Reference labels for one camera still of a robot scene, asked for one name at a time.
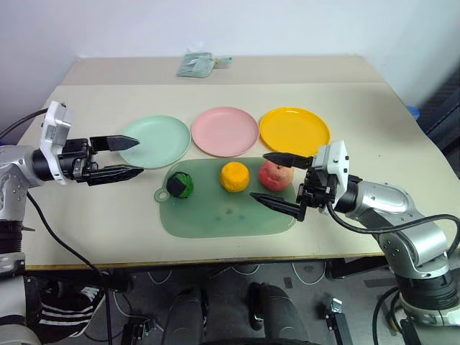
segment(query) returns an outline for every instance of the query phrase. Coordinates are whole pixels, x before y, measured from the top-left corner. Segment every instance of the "person's leg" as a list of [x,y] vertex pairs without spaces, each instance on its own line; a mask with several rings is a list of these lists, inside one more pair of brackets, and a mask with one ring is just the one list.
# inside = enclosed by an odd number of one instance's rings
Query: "person's leg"
[[268,339],[308,340],[307,330],[300,314],[283,290],[273,285],[261,284],[259,300],[265,336]]
[[203,297],[199,287],[176,297],[167,316],[162,345],[199,345],[203,342]]

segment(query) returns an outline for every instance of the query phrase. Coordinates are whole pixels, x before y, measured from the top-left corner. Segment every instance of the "white wall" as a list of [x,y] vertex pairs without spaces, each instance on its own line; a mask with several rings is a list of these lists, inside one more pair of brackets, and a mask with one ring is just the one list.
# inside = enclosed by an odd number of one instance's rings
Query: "white wall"
[[459,17],[459,0],[0,0],[0,128],[41,107],[78,56],[182,55],[197,45],[363,55],[418,105],[459,61]]

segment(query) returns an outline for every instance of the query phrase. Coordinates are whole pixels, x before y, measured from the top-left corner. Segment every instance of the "green cutting board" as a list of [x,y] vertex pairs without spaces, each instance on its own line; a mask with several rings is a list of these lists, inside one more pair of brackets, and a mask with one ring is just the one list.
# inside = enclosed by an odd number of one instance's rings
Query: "green cutting board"
[[[222,167],[228,162],[241,162],[249,172],[250,182],[240,193],[228,193],[219,182]],[[167,232],[189,239],[226,236],[254,236],[277,234],[288,230],[295,219],[270,210],[253,199],[249,192],[271,193],[295,202],[295,191],[289,185],[281,192],[266,189],[258,178],[262,158],[233,158],[184,160],[168,171],[163,187],[155,194],[160,201],[160,218]],[[175,172],[189,174],[193,180],[193,193],[186,199],[162,194],[167,179]]]

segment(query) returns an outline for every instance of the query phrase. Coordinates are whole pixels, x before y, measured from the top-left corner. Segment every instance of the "beige tabletop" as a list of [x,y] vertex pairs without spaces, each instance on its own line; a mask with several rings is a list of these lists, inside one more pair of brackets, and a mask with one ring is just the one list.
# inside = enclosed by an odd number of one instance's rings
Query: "beige tabletop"
[[[77,62],[49,101],[75,112],[69,138],[118,134],[135,119],[174,116],[190,126],[206,109],[234,106],[259,120],[280,106],[319,115],[331,139],[345,140],[350,170],[373,181],[406,189],[425,215],[460,216],[460,182],[436,146],[422,133],[403,103],[360,57],[241,57],[207,79],[174,76],[178,58],[88,59]],[[42,116],[20,144],[37,147]],[[258,141],[243,157],[260,157]],[[193,143],[182,160],[209,158]],[[100,166],[123,163],[117,153],[96,155]],[[309,209],[303,223],[267,236],[183,239],[163,229],[153,193],[169,167],[136,178],[88,187],[48,182],[30,192],[51,227],[96,264],[167,265],[248,259],[300,259],[381,254],[370,235],[355,234]],[[296,171],[295,185],[304,176]],[[77,267],[81,263],[46,232],[28,203],[23,251],[30,269]],[[454,225],[439,222],[449,242]]]

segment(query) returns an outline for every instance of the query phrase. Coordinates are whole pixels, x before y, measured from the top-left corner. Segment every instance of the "plate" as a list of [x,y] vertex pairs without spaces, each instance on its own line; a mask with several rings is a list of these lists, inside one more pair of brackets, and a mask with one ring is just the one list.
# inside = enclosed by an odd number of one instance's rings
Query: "plate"
[[140,144],[120,151],[130,165],[155,169],[174,163],[188,150],[190,131],[181,121],[171,116],[150,116],[126,126],[123,135],[133,137]]
[[249,150],[259,139],[259,126],[247,112],[221,106],[202,113],[192,125],[195,144],[217,157],[235,157]]
[[260,120],[260,136],[267,146],[278,152],[313,156],[330,140],[329,128],[311,111],[283,107],[269,111]]

